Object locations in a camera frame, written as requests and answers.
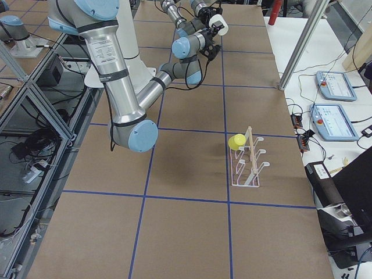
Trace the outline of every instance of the black cable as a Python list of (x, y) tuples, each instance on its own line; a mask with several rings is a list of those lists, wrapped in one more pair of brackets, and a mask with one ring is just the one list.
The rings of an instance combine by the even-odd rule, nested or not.
[(182, 7), (182, 6), (179, 6), (178, 8), (177, 8), (177, 11), (178, 10), (180, 10), (180, 9), (182, 9), (182, 10), (185, 10), (189, 15), (191, 15), (192, 16), (192, 18), (194, 18), (194, 15), (188, 10), (188, 9), (186, 9), (186, 8), (184, 8), (184, 7)]
[(364, 149), (364, 150), (367, 150), (368, 148), (364, 148), (364, 147), (360, 146), (360, 144), (359, 144), (359, 141), (360, 141), (361, 138), (363, 138), (363, 137), (364, 137), (364, 135), (362, 135), (362, 136), (361, 136), (361, 137), (356, 141), (356, 145), (359, 146), (360, 148)]
[(23, 104), (21, 104), (20, 105), (21, 106), (21, 108), (31, 117), (31, 118), (33, 118), (33, 119), (35, 119), (35, 121), (36, 121), (36, 125), (37, 126), (39, 126), (39, 127), (41, 127), (41, 128), (45, 128), (45, 127), (48, 127), (48, 125), (46, 124), (46, 123), (44, 123), (44, 122), (42, 122), (40, 119), (39, 119), (39, 115), (36, 117), (36, 116), (33, 116), (27, 109), (26, 109), (26, 107), (23, 105)]
[(292, 108), (292, 114), (293, 114), (293, 109), (294, 109), (295, 106), (298, 107), (298, 108), (300, 108), (301, 112), (298, 112), (297, 114), (300, 114), (300, 116), (302, 117), (302, 114), (303, 114), (303, 109), (302, 109), (302, 107), (300, 107), (300, 106), (297, 105), (296, 103), (290, 103), (289, 105), (287, 105), (287, 107), (290, 107), (290, 106), (293, 106), (293, 108)]
[(12, 84), (9, 84), (9, 83), (0, 83), (0, 84), (4, 84), (4, 85), (8, 85), (8, 86), (14, 87)]
[[(42, 37), (42, 36), (40, 36), (40, 35), (36, 35), (36, 34), (34, 34), (34, 33), (31, 33), (31, 32), (29, 32), (31, 35), (33, 35), (33, 36), (36, 36), (36, 37), (38, 37), (38, 38), (42, 38), (42, 39), (45, 39), (45, 40), (48, 40), (48, 41), (50, 41), (50, 42), (54, 42), (55, 44), (57, 44), (57, 45), (59, 45), (61, 48), (63, 48), (66, 52), (67, 52), (67, 54), (68, 55), (70, 55), (70, 57), (71, 58), (73, 58), (74, 56), (67, 50), (67, 48), (65, 48), (61, 43), (59, 43), (59, 42), (56, 42), (56, 41), (53, 41), (53, 40), (51, 40), (51, 39), (48, 39), (48, 38), (44, 38), (44, 37)], [(78, 67), (78, 69), (79, 69), (79, 71), (80, 71), (80, 67), (79, 67), (79, 65), (78, 65), (78, 63), (77, 62), (75, 62), (76, 63), (76, 66)], [(82, 79), (83, 79), (83, 82), (84, 82), (84, 77), (85, 77), (85, 75), (80, 71), (78, 74), (80, 74), (81, 75), (81, 77), (82, 77)]]
[[(99, 74), (99, 70), (97, 68), (97, 66), (94, 64), (94, 62), (91, 60), (88, 52), (80, 45), (78, 44), (78, 46), (81, 48), (81, 50), (85, 53), (85, 55), (87, 56), (87, 58), (91, 61), (92, 63), (92, 66), (94, 67), (94, 69), (96, 70), (96, 72)], [(108, 91), (108, 88), (107, 88), (107, 85), (106, 83), (102, 83), (103, 84), (103, 87), (105, 89), (105, 92), (106, 92), (106, 97), (107, 97), (107, 101), (108, 101), (108, 105), (109, 105), (109, 113), (110, 113), (110, 150), (113, 151), (114, 148), (115, 148), (115, 142), (114, 142), (114, 136), (113, 136), (113, 127), (114, 127), (114, 122), (113, 122), (113, 115), (112, 115), (112, 108), (111, 108), (111, 101), (110, 101), (110, 96), (109, 96), (109, 91)]]
[(0, 145), (1, 144), (7, 144), (7, 143), (18, 144), (18, 142), (14, 142), (14, 141), (3, 141), (3, 142), (0, 142)]
[(209, 5), (209, 7), (211, 8), (214, 4), (217, 4), (217, 3), (221, 3), (221, 0), (214, 1), (212, 4)]
[[(353, 36), (353, 34), (356, 32), (356, 30), (358, 30), (358, 26), (359, 26), (360, 22), (362, 22), (362, 20), (366, 17), (366, 15), (368, 14), (368, 12), (369, 12), (371, 9), (372, 9), (372, 6), (370, 6), (370, 8), (369, 8), (369, 9), (367, 10), (367, 12), (364, 14), (364, 16), (362, 17), (362, 19), (359, 20), (359, 22), (358, 22), (358, 24), (356, 25), (355, 29), (351, 32), (350, 36), (349, 36), (348, 39), (346, 40), (346, 43), (345, 43), (345, 45), (344, 45), (344, 47), (343, 47), (344, 50), (345, 50), (346, 46), (348, 45), (348, 43), (349, 43), (351, 37)], [(350, 50), (352, 47), (354, 47), (354, 49), (355, 49), (356, 44), (357, 44), (357, 42), (356, 42), (354, 45), (352, 45), (350, 48), (348, 48), (345, 52), (340, 53), (340, 54), (337, 56), (336, 59), (332, 60), (331, 62), (329, 62), (329, 63), (327, 63), (327, 64), (320, 64), (320, 65), (315, 65), (315, 66), (309, 66), (309, 67), (307, 67), (307, 68), (305, 68), (305, 69), (303, 69), (303, 70), (294, 71), (294, 73), (299, 73), (300, 71), (305, 71), (305, 70), (307, 70), (307, 69), (311, 69), (311, 68), (315, 68), (315, 67), (328, 66), (328, 65), (331, 64), (332, 62), (336, 62), (337, 60), (339, 60), (340, 58), (342, 58), (342, 57), (344, 56), (344, 54), (345, 54), (348, 50)]]
[[(369, 11), (371, 11), (371, 9), (372, 9), (372, 5), (371, 5), (371, 6), (369, 7), (369, 9), (366, 11), (366, 13), (364, 14), (364, 16), (359, 20), (358, 24), (357, 24), (356, 27), (355, 27), (355, 31), (356, 31), (356, 29), (358, 28), (359, 24), (362, 22), (362, 20), (367, 16), (367, 14), (369, 13)], [(355, 48), (356, 48), (356, 45), (357, 45), (358, 41), (359, 41), (359, 40), (357, 40), (357, 42), (355, 43), (354, 48), (353, 48), (353, 52), (352, 52), (352, 55), (351, 55), (355, 69), (358, 69), (358, 67), (357, 67), (356, 64), (355, 64), (355, 60), (354, 60)]]
[(0, 237), (2, 237), (2, 238), (7, 238), (7, 237), (11, 237), (11, 236), (15, 235), (16, 232), (17, 232), (17, 230), (21, 229), (24, 226), (24, 222), (26, 221), (26, 217), (27, 217), (27, 215), (28, 215), (28, 213), (29, 213), (29, 211), (31, 209), (31, 205), (35, 201), (35, 199), (36, 199), (36, 197), (37, 197), (37, 195), (38, 195), (38, 193), (39, 193), (42, 185), (44, 184), (44, 180), (46, 178), (46, 174), (47, 174), (48, 170), (51, 168), (51, 163), (54, 160), (55, 156), (57, 155), (57, 152), (58, 152), (58, 149), (59, 149), (59, 146), (60, 146), (60, 138), (59, 138), (59, 136), (57, 135), (57, 133), (53, 129), (39, 129), (39, 130), (33, 132), (31, 135), (29, 135), (27, 137), (27, 139), (25, 141), (25, 144), (26, 145), (30, 145), (33, 148), (40, 148), (44, 144), (43, 144), (42, 141), (40, 141), (41, 140), (40, 138), (39, 139), (37, 138), (37, 136), (42, 136), (42, 135), (45, 136), (45, 137), (47, 137), (49, 140), (51, 138), (54, 139), (55, 144), (54, 144), (54, 150), (53, 150), (52, 156), (51, 156), (51, 158), (48, 159), (48, 162), (47, 162), (48, 165), (47, 165), (47, 167), (44, 170), (44, 174), (42, 176), (42, 179), (41, 179), (41, 181), (40, 181), (37, 189), (34, 190), (34, 195), (33, 195), (32, 199), (30, 201), (30, 204), (27, 205), (27, 207), (23, 210), (23, 216), (22, 216), (19, 224), (16, 227), (14, 227), (14, 230), (12, 232), (6, 233), (6, 230), (2, 231), (0, 233)]
[(159, 11), (161, 11), (162, 13), (166, 13), (164, 12), (163, 10), (159, 9), (158, 6), (156, 5), (156, 0), (153, 0), (153, 4), (155, 5), (155, 8), (158, 9)]
[(369, 247), (369, 248), (367, 248), (367, 249), (363, 252), (363, 254), (361, 255), (361, 257), (360, 257), (360, 259), (359, 259), (359, 261), (358, 261), (358, 265), (357, 265), (357, 267), (356, 267), (356, 271), (355, 271), (355, 277), (354, 277), (354, 279), (357, 279), (358, 272), (359, 272), (359, 268), (360, 268), (360, 265), (361, 265), (361, 263), (362, 263), (363, 257), (364, 257), (368, 252), (371, 252), (371, 251), (372, 251), (372, 247)]
[(327, 151), (324, 149), (324, 147), (319, 143), (319, 141), (316, 138), (309, 138), (309, 141), (314, 142), (321, 148), (321, 153), (322, 153), (323, 162), (324, 162), (327, 158)]
[(207, 63), (205, 64), (204, 75), (202, 73), (203, 78), (200, 80), (200, 82), (196, 86), (194, 86), (192, 88), (190, 88), (189, 86), (188, 86), (188, 88), (168, 87), (168, 89), (175, 89), (175, 90), (182, 90), (182, 91), (190, 91), (190, 90), (197, 89), (204, 82), (204, 79), (207, 76), (207, 70), (208, 70), (209, 63), (210, 63), (210, 60), (208, 60)]
[(203, 83), (204, 75), (203, 75), (202, 65), (201, 65), (199, 59), (198, 59), (198, 64), (199, 64), (199, 70), (200, 70), (200, 73), (201, 73), (202, 77), (201, 77), (200, 82), (199, 82), (196, 86), (194, 86), (194, 87), (190, 87), (190, 86), (188, 85), (188, 83), (187, 83), (187, 73), (188, 73), (188, 68), (189, 68), (189, 66), (190, 66), (190, 63), (187, 64), (186, 72), (185, 72), (185, 83), (186, 83), (186, 87), (187, 87), (189, 90), (196, 89), (196, 88), (198, 88), (198, 87)]
[(64, 99), (64, 100), (59, 100), (59, 101), (57, 101), (57, 102), (54, 102), (54, 103), (52, 103), (52, 105), (54, 106), (54, 105), (57, 105), (57, 104), (59, 104), (59, 103), (63, 103), (63, 102), (71, 101), (71, 100), (73, 100), (73, 99), (76, 99), (76, 98), (82, 96), (83, 94), (84, 94), (84, 91), (83, 91), (82, 93), (80, 93), (80, 94), (74, 96), (74, 97), (69, 98), (69, 99)]
[(363, 120), (359, 120), (359, 121), (351, 121), (351, 123), (355, 124), (355, 123), (360, 123), (360, 122), (364, 122), (364, 121), (367, 121), (367, 120), (370, 120), (372, 119), (372, 116), (366, 118), (366, 119), (363, 119)]
[(62, 95), (66, 96), (66, 97), (71, 97), (71, 98), (74, 97), (74, 96), (71, 96), (71, 95), (68, 95), (68, 94), (64, 93), (63, 91), (61, 91), (61, 90), (59, 90), (59, 89), (57, 89), (57, 88), (55, 88), (55, 87), (53, 87), (53, 86), (44, 86), (44, 87), (51, 88), (51, 89), (53, 89), (54, 91), (56, 91), (56, 92), (58, 92), (58, 93), (61, 93)]
[[(84, 85), (84, 88), (83, 88), (83, 91), (81, 92), (82, 95), (84, 95), (86, 92), (88, 91), (88, 87)], [(77, 101), (77, 104), (76, 106), (74, 107), (74, 110), (72, 111), (71, 115), (69, 116), (69, 124), (70, 124), (70, 120), (72, 119), (72, 117), (74, 117), (74, 115), (76, 114), (76, 111), (77, 111), (77, 108), (79, 107), (80, 103), (83, 101), (82, 98), (80, 98), (78, 101)]]

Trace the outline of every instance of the aluminum arm segment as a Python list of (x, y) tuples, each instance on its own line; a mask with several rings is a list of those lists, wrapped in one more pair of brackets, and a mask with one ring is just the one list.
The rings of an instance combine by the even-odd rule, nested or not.
[(101, 0), (49, 0), (49, 25), (85, 39), (115, 111), (113, 125), (110, 125), (112, 140), (133, 151), (145, 152), (158, 138), (158, 128), (153, 121), (146, 119), (145, 110), (175, 78), (186, 77), (190, 84), (200, 82), (201, 71), (195, 64), (199, 64), (196, 52), (205, 43), (202, 35), (185, 38), (183, 44), (187, 51), (181, 55), (182, 58), (180, 56), (180, 62), (162, 66), (136, 96), (116, 36), (118, 10), (119, 0), (107, 0), (104, 4)]
[(220, 21), (225, 28), (221, 29), (219, 35), (223, 36), (228, 31), (228, 25), (222, 17), (222, 8), (207, 6), (203, 0), (190, 0), (191, 8), (195, 13), (195, 18), (190, 22), (186, 21), (176, 6), (178, 1), (161, 0), (161, 7), (172, 22), (176, 25), (177, 34), (180, 37), (187, 37), (205, 27), (212, 28), (212, 24)]

